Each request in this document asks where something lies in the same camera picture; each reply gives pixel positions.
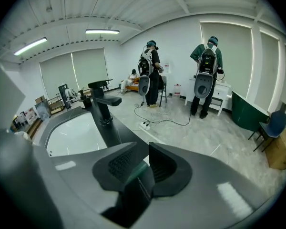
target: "sink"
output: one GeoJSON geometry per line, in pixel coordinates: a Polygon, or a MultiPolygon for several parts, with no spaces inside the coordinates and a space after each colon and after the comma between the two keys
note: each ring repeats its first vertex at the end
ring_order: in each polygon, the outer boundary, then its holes
{"type": "Polygon", "coordinates": [[[91,113],[75,117],[56,127],[49,138],[51,157],[82,154],[106,148],[91,113]]]}

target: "power strip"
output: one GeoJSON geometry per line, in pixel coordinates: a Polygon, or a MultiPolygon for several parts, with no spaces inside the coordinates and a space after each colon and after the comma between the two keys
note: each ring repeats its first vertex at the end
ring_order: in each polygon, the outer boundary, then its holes
{"type": "Polygon", "coordinates": [[[149,123],[147,121],[140,122],[140,127],[142,127],[146,131],[150,129],[149,123]]]}

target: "person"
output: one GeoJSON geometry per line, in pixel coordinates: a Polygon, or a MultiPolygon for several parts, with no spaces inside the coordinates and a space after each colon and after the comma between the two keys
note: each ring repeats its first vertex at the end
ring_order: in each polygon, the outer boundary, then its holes
{"type": "Polygon", "coordinates": [[[133,69],[132,73],[127,77],[127,79],[122,81],[122,83],[121,83],[121,93],[125,93],[126,92],[126,86],[131,85],[134,82],[134,80],[136,78],[138,78],[138,77],[139,76],[138,76],[137,72],[135,71],[135,69],[133,69]]]}
{"type": "MultiPolygon", "coordinates": [[[[208,46],[209,46],[209,48],[212,48],[213,46],[217,47],[218,46],[218,39],[215,36],[211,36],[210,39],[208,40],[208,46]]],[[[198,63],[202,53],[204,52],[204,50],[205,50],[205,45],[200,44],[195,48],[195,50],[192,52],[190,57],[198,63]]],[[[224,73],[224,71],[222,69],[223,58],[222,58],[221,51],[218,47],[216,48],[215,53],[217,56],[218,68],[217,68],[217,72],[213,75],[213,85],[212,85],[211,91],[210,91],[209,95],[205,98],[204,105],[203,105],[202,110],[200,112],[200,118],[201,119],[206,118],[206,116],[208,115],[208,109],[209,109],[209,106],[210,106],[211,101],[212,101],[212,96],[214,93],[215,83],[216,83],[216,79],[217,79],[217,73],[219,73],[219,74],[224,73]]],[[[199,105],[199,101],[200,101],[200,99],[195,96],[193,99],[192,105],[191,105],[192,115],[196,114],[197,109],[198,109],[198,105],[199,105]]]]}
{"type": "Polygon", "coordinates": [[[155,108],[158,105],[156,104],[158,99],[158,86],[159,86],[159,70],[160,70],[160,59],[158,55],[158,47],[156,46],[155,41],[149,41],[146,45],[146,50],[144,53],[148,53],[149,50],[152,50],[150,57],[153,62],[153,73],[149,75],[150,86],[147,94],[145,95],[146,104],[150,108],[155,108]]]}

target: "floor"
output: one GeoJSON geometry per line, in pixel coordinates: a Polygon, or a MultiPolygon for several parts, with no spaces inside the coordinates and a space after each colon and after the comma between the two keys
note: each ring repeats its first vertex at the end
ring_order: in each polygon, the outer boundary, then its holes
{"type": "MultiPolygon", "coordinates": [[[[160,142],[215,157],[250,179],[268,197],[279,191],[286,181],[286,170],[269,168],[265,154],[261,153],[261,150],[253,152],[258,143],[255,141],[258,134],[254,135],[255,138],[248,140],[251,132],[237,126],[229,113],[222,112],[217,117],[217,111],[210,109],[205,119],[200,119],[198,113],[196,116],[191,116],[187,126],[162,122],[151,123],[150,130],[143,130],[139,123],[144,120],[134,113],[135,104],[140,105],[143,98],[137,92],[120,94],[118,90],[115,90],[107,94],[122,98],[119,106],[109,106],[109,110],[147,143],[160,142]]],[[[185,106],[184,101],[184,99],[170,96],[167,98],[167,103],[163,98],[160,108],[150,109],[145,104],[137,108],[136,113],[154,122],[170,119],[184,125],[188,123],[191,104],[188,103],[185,106]]],[[[72,108],[77,106],[79,106],[78,103],[73,103],[72,108]]],[[[38,129],[33,139],[34,143],[38,144],[47,123],[48,121],[43,122],[38,129]]]]}

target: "black pants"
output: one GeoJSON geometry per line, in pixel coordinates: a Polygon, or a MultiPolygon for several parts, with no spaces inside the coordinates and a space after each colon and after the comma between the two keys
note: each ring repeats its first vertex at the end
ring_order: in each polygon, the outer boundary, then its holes
{"type": "Polygon", "coordinates": [[[155,104],[157,102],[159,73],[157,71],[154,71],[153,73],[150,74],[149,79],[151,82],[148,93],[145,95],[147,105],[155,104]]]}
{"type": "MultiPolygon", "coordinates": [[[[202,106],[202,110],[200,113],[201,115],[207,115],[208,114],[208,109],[209,109],[209,106],[211,104],[212,96],[214,93],[215,83],[216,83],[216,78],[213,79],[213,85],[212,85],[211,91],[210,91],[209,95],[205,98],[205,102],[204,102],[204,105],[202,106]]],[[[196,114],[196,112],[197,112],[199,101],[200,101],[200,99],[196,96],[194,97],[194,99],[192,101],[191,113],[193,115],[196,114]]]]}

